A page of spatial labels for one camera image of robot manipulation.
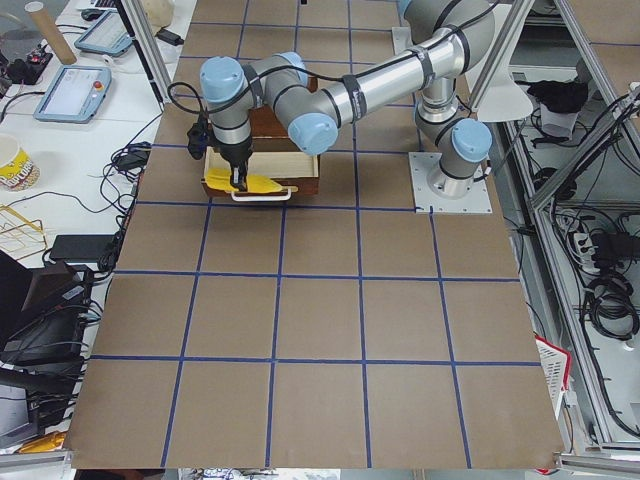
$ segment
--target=cardboard tube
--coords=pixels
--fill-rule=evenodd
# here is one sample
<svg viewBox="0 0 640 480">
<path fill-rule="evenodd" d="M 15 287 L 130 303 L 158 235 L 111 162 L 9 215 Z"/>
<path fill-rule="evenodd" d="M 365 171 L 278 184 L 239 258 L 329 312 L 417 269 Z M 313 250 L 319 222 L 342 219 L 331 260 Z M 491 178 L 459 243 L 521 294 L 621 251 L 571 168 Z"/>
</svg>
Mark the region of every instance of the cardboard tube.
<svg viewBox="0 0 640 480">
<path fill-rule="evenodd" d="M 56 54 L 63 65 L 76 63 L 76 56 L 69 48 L 69 44 L 56 27 L 55 22 L 42 2 L 29 2 L 24 7 L 25 11 L 31 15 L 33 23 L 36 24 L 40 33 L 45 38 L 51 49 Z"/>
</svg>

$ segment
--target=power strip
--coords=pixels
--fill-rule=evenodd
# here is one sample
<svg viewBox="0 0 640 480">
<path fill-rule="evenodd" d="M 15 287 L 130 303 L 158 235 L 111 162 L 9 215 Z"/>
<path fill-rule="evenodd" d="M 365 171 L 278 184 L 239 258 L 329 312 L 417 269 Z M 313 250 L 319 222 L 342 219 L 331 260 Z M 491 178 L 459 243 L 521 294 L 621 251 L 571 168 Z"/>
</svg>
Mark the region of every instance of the power strip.
<svg viewBox="0 0 640 480">
<path fill-rule="evenodd" d="M 584 272 L 599 275 L 600 269 L 596 267 L 593 256 L 596 253 L 596 247 L 593 245 L 593 241 L 588 233 L 573 233 L 573 245 L 575 247 L 575 253 L 580 258 L 580 264 Z"/>
<path fill-rule="evenodd" d="M 26 62 L 18 59 L 11 63 L 7 67 L 7 76 L 16 84 L 35 85 L 52 58 L 52 53 L 37 55 L 31 52 Z"/>
</svg>

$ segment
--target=tablet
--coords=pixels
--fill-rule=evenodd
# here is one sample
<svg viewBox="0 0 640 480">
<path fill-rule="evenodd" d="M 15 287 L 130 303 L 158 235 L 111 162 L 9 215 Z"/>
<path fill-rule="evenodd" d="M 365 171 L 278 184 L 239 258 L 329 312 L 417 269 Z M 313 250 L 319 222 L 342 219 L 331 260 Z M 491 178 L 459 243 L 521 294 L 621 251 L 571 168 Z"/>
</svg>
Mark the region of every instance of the tablet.
<svg viewBox="0 0 640 480">
<path fill-rule="evenodd" d="M 43 122 L 87 123 L 110 85 L 106 67 L 60 67 L 33 116 Z"/>
<path fill-rule="evenodd" d="M 85 52 L 119 57 L 132 43 L 118 12 L 107 10 L 73 44 Z"/>
</svg>

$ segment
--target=laptop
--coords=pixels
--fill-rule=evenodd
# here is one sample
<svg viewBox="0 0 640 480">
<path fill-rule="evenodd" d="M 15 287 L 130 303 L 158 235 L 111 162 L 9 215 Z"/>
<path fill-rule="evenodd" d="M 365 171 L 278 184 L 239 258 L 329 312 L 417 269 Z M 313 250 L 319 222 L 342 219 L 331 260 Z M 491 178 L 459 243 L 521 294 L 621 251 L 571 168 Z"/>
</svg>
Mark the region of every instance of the laptop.
<svg viewBox="0 0 640 480">
<path fill-rule="evenodd" d="M 115 10 L 115 0 L 77 0 L 76 9 L 86 10 L 87 8 L 97 8 L 98 10 Z"/>
</svg>

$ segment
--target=white desk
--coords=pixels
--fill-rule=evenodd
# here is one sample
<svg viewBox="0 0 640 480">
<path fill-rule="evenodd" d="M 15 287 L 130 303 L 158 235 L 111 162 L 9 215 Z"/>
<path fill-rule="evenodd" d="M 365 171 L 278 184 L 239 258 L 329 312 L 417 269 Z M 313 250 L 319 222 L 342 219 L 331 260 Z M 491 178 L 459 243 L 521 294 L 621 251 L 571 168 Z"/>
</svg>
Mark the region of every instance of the white desk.
<svg viewBox="0 0 640 480">
<path fill-rule="evenodd" d="M 73 7 L 74 1 L 64 9 L 57 23 L 73 25 L 89 25 L 84 22 Z M 175 0 L 174 21 L 169 29 L 181 36 L 186 36 L 196 0 Z M 72 45 L 75 35 L 65 35 Z M 177 68 L 177 58 L 181 46 L 174 49 L 176 60 L 167 64 L 171 77 Z M 76 52 L 77 65 L 104 65 L 99 55 Z M 25 151 L 41 170 L 38 182 L 31 188 L 21 192 L 0 191 L 0 204 L 7 205 L 16 200 L 31 197 L 45 191 L 55 191 L 79 197 L 86 206 L 93 210 L 101 210 L 107 203 L 100 196 L 99 187 L 102 180 L 103 167 L 109 162 L 111 154 L 126 145 L 149 120 L 161 110 L 153 95 L 141 63 L 134 48 L 116 59 L 116 63 L 126 71 L 138 73 L 113 73 L 113 83 L 101 105 L 96 117 L 88 124 L 45 123 L 36 121 L 33 111 L 42 97 L 28 96 L 13 103 L 7 116 L 0 124 L 0 132 L 8 133 L 20 141 Z M 57 58 L 53 58 L 38 85 L 25 86 L 22 92 L 44 91 L 50 84 L 60 67 Z M 15 95 L 20 88 L 13 86 L 7 96 Z M 0 109 L 7 99 L 0 101 Z M 159 119 L 151 124 L 136 141 L 153 141 Z M 119 190 L 127 192 L 131 185 L 123 179 L 114 178 Z M 117 197 L 117 193 L 106 187 L 106 191 Z M 40 219 L 44 224 L 49 245 L 56 235 L 61 233 L 113 233 L 118 229 L 115 221 L 117 211 L 110 208 L 102 213 L 94 214 L 82 208 L 72 198 L 54 195 L 40 197 L 16 203 L 13 208 L 30 220 Z M 41 266 L 40 255 L 34 255 L 21 261 L 25 266 Z M 98 299 L 103 300 L 106 285 L 94 289 Z M 97 328 L 88 327 L 84 341 L 92 344 Z M 65 429 L 62 424 L 57 429 Z M 47 466 L 37 470 L 28 469 L 19 472 L 0 471 L 2 480 L 19 480 L 38 478 L 40 480 L 73 478 L 73 471 L 64 469 L 62 465 Z"/>
</svg>

